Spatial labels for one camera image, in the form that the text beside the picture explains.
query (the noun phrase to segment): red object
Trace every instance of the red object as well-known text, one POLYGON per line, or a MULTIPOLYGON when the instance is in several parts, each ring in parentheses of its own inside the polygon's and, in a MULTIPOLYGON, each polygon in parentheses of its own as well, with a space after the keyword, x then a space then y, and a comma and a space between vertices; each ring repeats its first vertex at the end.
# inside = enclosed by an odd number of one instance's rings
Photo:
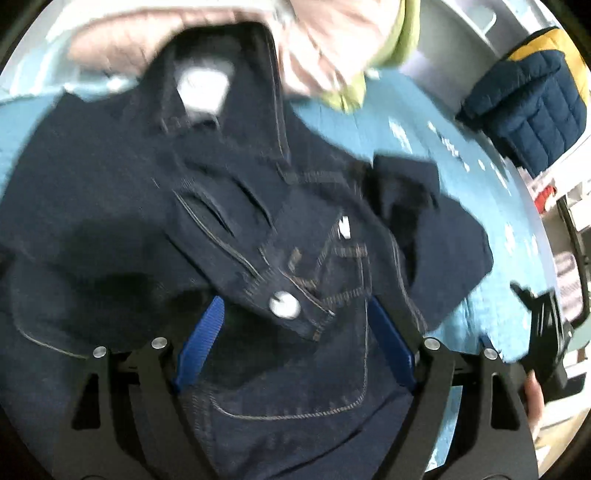
POLYGON ((548 198, 556 193, 556 187, 552 185, 548 185, 544 190, 540 192, 540 194, 535 198, 535 207, 538 210, 538 213, 544 213, 545 209, 544 206, 546 205, 546 201, 548 198))

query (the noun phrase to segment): pink fabric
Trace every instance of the pink fabric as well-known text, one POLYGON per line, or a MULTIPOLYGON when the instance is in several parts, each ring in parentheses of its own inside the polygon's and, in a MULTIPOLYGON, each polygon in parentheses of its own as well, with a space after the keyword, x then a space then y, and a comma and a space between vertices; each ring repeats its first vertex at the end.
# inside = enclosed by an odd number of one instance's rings
POLYGON ((283 84, 303 95, 342 90, 383 46, 400 0, 291 0, 297 19, 241 9, 149 9, 102 18, 72 38, 85 67, 141 74, 169 40, 200 25, 261 21, 275 38, 283 84))

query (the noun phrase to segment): jacket collar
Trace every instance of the jacket collar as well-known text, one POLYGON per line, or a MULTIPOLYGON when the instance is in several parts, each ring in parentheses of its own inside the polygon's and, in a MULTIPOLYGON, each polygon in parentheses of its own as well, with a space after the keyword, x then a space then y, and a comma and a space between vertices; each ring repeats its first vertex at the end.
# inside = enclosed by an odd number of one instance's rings
POLYGON ((234 74, 221 113, 212 118, 222 141, 289 163, 284 101, 273 38, 264 25, 245 22, 199 27, 175 37, 127 96, 126 124, 142 123, 167 135, 195 127, 178 91, 175 71, 189 59, 215 56, 232 63, 234 74))

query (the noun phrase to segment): quilted padding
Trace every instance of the quilted padding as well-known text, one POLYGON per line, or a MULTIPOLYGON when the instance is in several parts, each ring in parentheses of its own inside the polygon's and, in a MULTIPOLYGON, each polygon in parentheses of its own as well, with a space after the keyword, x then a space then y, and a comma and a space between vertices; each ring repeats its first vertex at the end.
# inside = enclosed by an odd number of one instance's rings
POLYGON ((458 119, 484 131, 536 177, 583 134, 587 107, 565 54, 541 50, 494 65, 473 88, 458 119))
POLYGON ((519 61, 537 51, 543 50, 557 50, 564 53, 564 59, 577 85, 577 91, 585 105, 588 105, 589 80, 587 78, 587 65, 569 34, 562 28, 545 28, 528 37, 521 47, 517 47, 510 53, 509 59, 519 61))

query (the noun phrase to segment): yellow fabric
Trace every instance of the yellow fabric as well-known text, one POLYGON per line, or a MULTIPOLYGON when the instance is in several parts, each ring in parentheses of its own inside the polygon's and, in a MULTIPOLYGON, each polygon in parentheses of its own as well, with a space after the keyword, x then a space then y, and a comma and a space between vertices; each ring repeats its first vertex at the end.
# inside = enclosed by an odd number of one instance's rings
POLYGON ((587 77, 587 65, 568 33, 561 28, 555 28, 533 39, 528 44, 515 50, 509 56, 509 59, 513 61, 523 60, 532 55, 532 53, 543 50, 558 50, 564 53, 566 63, 569 66, 570 73, 573 75, 579 95, 585 105, 588 105, 589 79, 587 77))
POLYGON ((324 93, 322 101, 334 110, 351 113, 363 105, 365 91, 365 76, 363 73, 358 73, 344 90, 324 93))
MULTIPOLYGON (((420 35, 421 0, 400 0, 396 21, 384 46, 374 55, 370 66, 384 67, 402 65, 417 49, 420 35)), ((360 72, 346 88, 339 92, 327 92, 322 101, 331 108, 351 113, 363 106, 366 85, 360 72)))

